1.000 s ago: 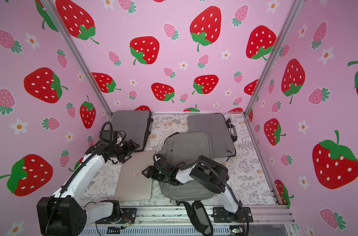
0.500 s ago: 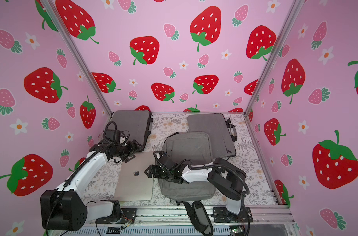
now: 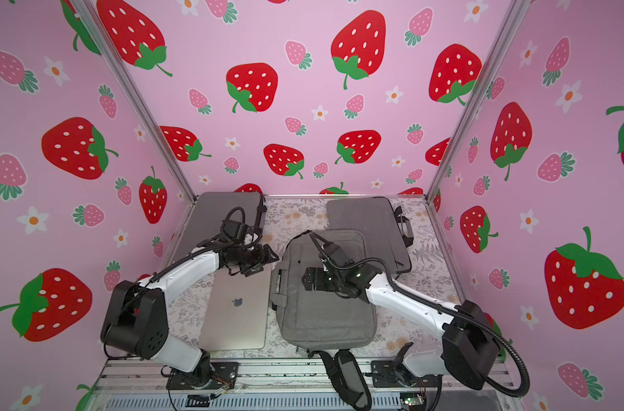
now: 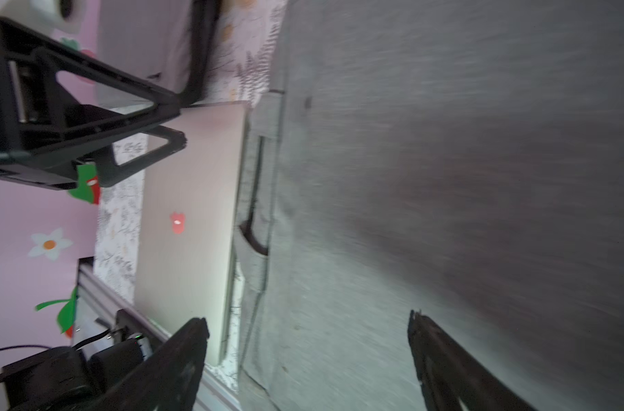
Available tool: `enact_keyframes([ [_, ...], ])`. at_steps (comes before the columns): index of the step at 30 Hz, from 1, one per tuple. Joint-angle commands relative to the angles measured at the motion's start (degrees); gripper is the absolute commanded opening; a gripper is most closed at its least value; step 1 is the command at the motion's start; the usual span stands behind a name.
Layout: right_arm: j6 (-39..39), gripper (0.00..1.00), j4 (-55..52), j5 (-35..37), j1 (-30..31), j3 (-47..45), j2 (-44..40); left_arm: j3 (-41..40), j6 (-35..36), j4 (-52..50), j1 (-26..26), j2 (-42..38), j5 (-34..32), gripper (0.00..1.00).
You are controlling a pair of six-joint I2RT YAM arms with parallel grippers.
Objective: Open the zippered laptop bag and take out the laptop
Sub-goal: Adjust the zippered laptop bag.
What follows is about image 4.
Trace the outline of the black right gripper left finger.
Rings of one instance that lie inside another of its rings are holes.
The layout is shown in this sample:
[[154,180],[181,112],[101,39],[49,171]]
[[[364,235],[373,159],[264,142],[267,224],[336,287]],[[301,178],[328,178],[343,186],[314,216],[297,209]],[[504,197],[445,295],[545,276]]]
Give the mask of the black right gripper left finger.
[[207,322],[193,318],[149,357],[137,337],[99,351],[87,365],[101,396],[86,409],[193,409],[208,339]]

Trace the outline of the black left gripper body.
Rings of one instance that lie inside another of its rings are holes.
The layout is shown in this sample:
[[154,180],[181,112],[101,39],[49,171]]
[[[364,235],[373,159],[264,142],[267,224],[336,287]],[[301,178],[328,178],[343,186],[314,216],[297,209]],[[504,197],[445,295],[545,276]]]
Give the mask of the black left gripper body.
[[51,190],[76,188],[75,163],[47,168],[26,163],[27,152],[19,145],[19,125],[13,83],[8,68],[0,61],[0,181]]

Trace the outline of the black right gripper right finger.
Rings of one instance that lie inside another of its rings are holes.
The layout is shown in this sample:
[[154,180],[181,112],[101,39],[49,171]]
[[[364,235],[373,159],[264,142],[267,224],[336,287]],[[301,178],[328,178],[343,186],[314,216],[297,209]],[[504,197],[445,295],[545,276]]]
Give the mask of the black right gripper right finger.
[[428,316],[412,310],[407,336],[427,410],[534,409]]

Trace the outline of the silver laptop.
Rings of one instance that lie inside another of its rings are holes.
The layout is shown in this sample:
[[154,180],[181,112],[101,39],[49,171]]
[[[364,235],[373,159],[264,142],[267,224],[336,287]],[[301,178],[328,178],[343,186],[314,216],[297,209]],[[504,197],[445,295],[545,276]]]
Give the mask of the silver laptop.
[[183,110],[167,125],[185,149],[145,170],[134,306],[169,334],[206,319],[208,366],[226,347],[246,114],[242,103]]

